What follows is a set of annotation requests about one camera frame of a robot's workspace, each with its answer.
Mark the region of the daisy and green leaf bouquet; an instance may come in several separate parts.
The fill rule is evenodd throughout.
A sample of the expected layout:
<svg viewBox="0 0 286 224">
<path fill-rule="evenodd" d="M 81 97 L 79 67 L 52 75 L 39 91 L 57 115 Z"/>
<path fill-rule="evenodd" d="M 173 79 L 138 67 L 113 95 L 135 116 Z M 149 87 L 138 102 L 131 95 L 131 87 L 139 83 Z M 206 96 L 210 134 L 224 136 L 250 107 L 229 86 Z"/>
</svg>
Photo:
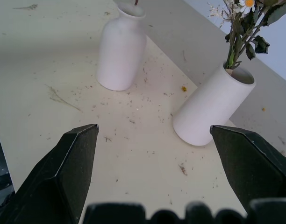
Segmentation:
<svg viewBox="0 0 286 224">
<path fill-rule="evenodd" d="M 270 44 L 258 33 L 286 14 L 286 0 L 223 0 L 223 3 L 222 7 L 209 4 L 209 16 L 222 19 L 221 25 L 230 23 L 225 36 L 229 51 L 223 67 L 233 71 L 240 65 L 242 53 L 249 60 L 268 53 Z"/>
</svg>

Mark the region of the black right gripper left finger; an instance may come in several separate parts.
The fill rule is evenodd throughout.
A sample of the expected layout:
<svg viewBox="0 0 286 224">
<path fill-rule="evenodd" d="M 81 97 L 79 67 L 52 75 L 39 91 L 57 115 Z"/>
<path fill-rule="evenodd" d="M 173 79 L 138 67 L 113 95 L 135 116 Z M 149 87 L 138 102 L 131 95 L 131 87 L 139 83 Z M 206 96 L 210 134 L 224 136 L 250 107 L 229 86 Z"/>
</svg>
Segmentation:
<svg viewBox="0 0 286 224">
<path fill-rule="evenodd" d="M 34 166 L 0 224 L 78 224 L 89 191 L 99 126 L 74 128 Z"/>
</svg>

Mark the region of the white bottle-shaped vase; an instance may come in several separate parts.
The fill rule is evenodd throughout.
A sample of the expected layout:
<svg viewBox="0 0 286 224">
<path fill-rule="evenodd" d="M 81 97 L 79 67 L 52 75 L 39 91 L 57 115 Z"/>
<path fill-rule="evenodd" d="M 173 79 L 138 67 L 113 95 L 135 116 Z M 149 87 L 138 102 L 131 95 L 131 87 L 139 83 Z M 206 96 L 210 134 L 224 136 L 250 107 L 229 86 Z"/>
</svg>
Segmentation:
<svg viewBox="0 0 286 224">
<path fill-rule="evenodd" d="M 146 13 L 139 6 L 117 3 L 119 16 L 103 28 L 99 47 L 97 80 L 105 88 L 130 88 L 143 60 L 147 36 L 141 27 Z"/>
</svg>

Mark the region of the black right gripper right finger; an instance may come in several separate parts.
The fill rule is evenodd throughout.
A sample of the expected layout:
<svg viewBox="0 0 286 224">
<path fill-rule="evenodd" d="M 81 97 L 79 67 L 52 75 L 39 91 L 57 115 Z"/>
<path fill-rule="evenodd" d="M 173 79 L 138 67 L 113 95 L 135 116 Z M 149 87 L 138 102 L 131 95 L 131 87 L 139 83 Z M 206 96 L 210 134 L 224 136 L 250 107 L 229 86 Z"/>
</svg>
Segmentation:
<svg viewBox="0 0 286 224">
<path fill-rule="evenodd" d="M 244 209 L 258 198 L 286 197 L 286 157 L 256 132 L 212 125 L 227 180 Z"/>
</svg>

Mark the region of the white cylindrical vase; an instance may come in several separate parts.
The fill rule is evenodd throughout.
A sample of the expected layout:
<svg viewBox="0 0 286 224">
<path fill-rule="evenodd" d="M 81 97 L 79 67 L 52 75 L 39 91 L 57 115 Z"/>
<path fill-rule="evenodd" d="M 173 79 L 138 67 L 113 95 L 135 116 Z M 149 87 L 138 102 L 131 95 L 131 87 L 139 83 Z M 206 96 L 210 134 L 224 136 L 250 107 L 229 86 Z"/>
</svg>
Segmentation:
<svg viewBox="0 0 286 224">
<path fill-rule="evenodd" d="M 188 144 L 207 145 L 210 127 L 226 124 L 255 86 L 247 70 L 236 68 L 229 74 L 219 65 L 173 116 L 175 133 Z"/>
</svg>

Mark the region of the dried grass sprig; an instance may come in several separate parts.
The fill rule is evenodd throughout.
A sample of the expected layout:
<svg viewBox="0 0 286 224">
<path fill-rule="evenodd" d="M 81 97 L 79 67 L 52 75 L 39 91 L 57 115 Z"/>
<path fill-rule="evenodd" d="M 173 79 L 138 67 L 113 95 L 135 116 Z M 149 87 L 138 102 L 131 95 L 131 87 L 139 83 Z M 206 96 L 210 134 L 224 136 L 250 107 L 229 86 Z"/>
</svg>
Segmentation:
<svg viewBox="0 0 286 224">
<path fill-rule="evenodd" d="M 46 84 L 47 88 L 48 88 L 48 93 L 49 93 L 49 99 L 55 101 L 55 102 L 59 102 L 62 104 L 65 104 L 67 106 L 70 106 L 74 109 L 76 109 L 79 112 L 83 112 L 81 109 L 79 109 L 78 107 L 74 106 L 73 104 L 70 104 L 69 102 L 67 102 L 66 100 L 64 100 L 63 98 L 61 98 L 58 94 L 58 91 L 55 90 L 54 88 L 52 88 L 51 86 L 48 86 Z"/>
</svg>

